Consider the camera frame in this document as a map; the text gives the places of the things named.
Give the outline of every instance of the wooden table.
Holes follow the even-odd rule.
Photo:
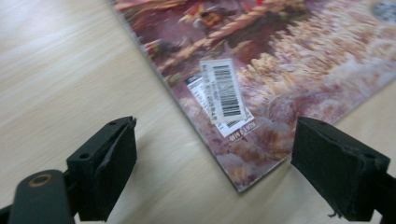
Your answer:
[[[26,176],[64,171],[103,125],[133,115],[138,161],[109,223],[347,223],[327,217],[290,159],[237,194],[106,1],[0,5],[0,207]],[[395,160],[395,96],[393,83],[336,127]]]

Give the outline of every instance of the colorful artwork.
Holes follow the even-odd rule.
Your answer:
[[[118,0],[120,17],[238,191],[396,78],[390,0]],[[232,59],[247,119],[213,124],[200,61]]]

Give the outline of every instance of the white label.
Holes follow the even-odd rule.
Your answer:
[[[201,61],[208,114],[214,123],[247,118],[231,59]]]
[[[197,101],[202,106],[204,111],[206,111],[206,113],[208,114],[209,105],[206,101],[203,78],[199,75],[195,77],[191,77],[189,78],[189,80],[187,80],[187,86],[189,87],[192,94],[195,96],[195,99],[197,99]],[[253,115],[250,113],[250,111],[248,111],[247,108],[246,108],[246,113],[247,113],[247,119],[216,124],[216,127],[218,128],[221,135],[225,138],[231,133],[235,132],[236,130],[240,129],[244,125],[254,120]]]

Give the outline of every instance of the illustrated book cover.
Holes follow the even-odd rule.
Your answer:
[[[109,0],[237,191],[396,78],[393,0]]]

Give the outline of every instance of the clamp jaw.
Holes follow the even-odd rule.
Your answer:
[[[105,125],[67,158],[62,173],[47,170],[17,186],[14,204],[0,210],[0,224],[106,221],[134,169],[136,144],[132,117]]]

